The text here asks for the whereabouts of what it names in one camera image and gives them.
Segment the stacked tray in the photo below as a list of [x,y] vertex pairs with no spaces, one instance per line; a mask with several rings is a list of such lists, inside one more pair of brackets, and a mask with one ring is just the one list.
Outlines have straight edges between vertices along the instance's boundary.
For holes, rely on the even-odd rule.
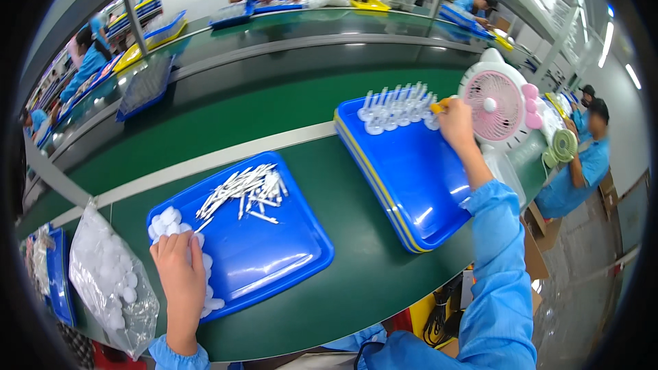
[[338,136],[386,211],[404,248],[431,251],[471,217],[471,190],[454,150],[423,122],[369,135],[357,117],[365,98],[343,102],[334,113]]

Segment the small desk fan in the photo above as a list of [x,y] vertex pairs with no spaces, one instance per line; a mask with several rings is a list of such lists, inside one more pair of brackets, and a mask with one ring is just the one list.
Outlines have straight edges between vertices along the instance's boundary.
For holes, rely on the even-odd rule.
[[541,128],[538,93],[498,50],[489,48],[466,71],[457,96],[473,109],[473,132],[482,147],[508,152]]

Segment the workbench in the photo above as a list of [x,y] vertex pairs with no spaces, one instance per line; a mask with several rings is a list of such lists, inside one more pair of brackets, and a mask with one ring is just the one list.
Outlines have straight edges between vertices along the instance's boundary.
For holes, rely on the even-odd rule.
[[[449,23],[404,13],[383,17],[353,10],[290,12],[258,17],[217,32],[202,30],[153,54],[176,53],[178,67],[184,71],[223,53],[272,46],[277,41],[335,34],[363,40],[370,40],[369,34],[384,38],[395,34],[447,41],[454,29],[458,28]],[[304,139],[308,132],[308,140],[278,152],[333,242],[336,256],[332,264],[268,300],[201,325],[197,338],[211,361],[267,358],[325,344],[404,310],[473,260],[471,221],[435,251],[414,255],[404,250],[339,138],[330,133],[311,134],[318,126],[331,128],[328,122],[340,102],[363,96],[370,89],[423,81],[439,98],[456,93],[465,70],[479,59],[479,42],[468,43],[472,52],[462,50],[459,46],[466,43],[459,41],[459,46],[452,48],[423,43],[329,44],[214,65],[171,83],[160,104],[134,119],[116,123],[114,116],[108,115],[98,120],[58,152],[53,162],[87,192],[97,195],[231,146],[290,131]],[[139,69],[139,64],[132,69]],[[112,76],[105,86],[91,92],[87,101],[79,104],[79,111],[71,114],[71,122],[54,134],[69,137],[92,123],[116,103],[133,70]],[[533,131],[509,154],[527,202],[546,179],[540,158],[545,149],[544,137]],[[167,181],[100,209],[144,263],[160,300],[156,336],[166,330],[167,303],[149,254],[147,212],[229,165]],[[19,226],[21,238],[71,207],[56,192],[45,193]],[[63,225],[69,240],[78,220]],[[109,344],[77,296],[74,303],[78,329]]]

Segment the white plastic part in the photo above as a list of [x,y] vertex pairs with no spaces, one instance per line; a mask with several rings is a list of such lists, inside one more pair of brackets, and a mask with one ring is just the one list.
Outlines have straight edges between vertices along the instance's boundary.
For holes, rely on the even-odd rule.
[[509,186],[514,193],[519,197],[519,208],[523,208],[526,203],[526,194],[523,191],[523,186],[519,177],[516,176],[516,171],[509,161],[507,154],[498,149],[487,149],[483,152],[484,162],[489,167],[491,174],[498,179],[499,182]]

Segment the fluorescent light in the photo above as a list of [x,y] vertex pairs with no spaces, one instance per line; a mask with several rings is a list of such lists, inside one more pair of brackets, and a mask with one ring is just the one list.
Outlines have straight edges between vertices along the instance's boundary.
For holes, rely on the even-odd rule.
[[608,22],[608,28],[605,29],[605,42],[604,42],[604,53],[599,59],[599,67],[603,67],[605,63],[605,58],[608,56],[608,51],[610,51],[610,44],[613,41],[613,31],[614,25],[611,21]]
[[585,9],[580,8],[580,19],[582,19],[582,34],[585,36],[585,43],[589,42],[587,35],[587,20],[585,20]]
[[541,9],[541,10],[546,10],[546,8],[544,7],[544,4],[541,3],[541,0],[534,0],[534,1],[535,1],[535,2],[537,3],[537,5],[539,6],[539,9]]
[[626,65],[626,71],[629,72],[630,78],[633,79],[633,83],[635,83],[635,87],[637,89],[641,89],[642,86],[639,85],[639,80],[637,79],[637,76],[635,76],[635,71],[633,71],[633,68],[630,67],[630,65]]

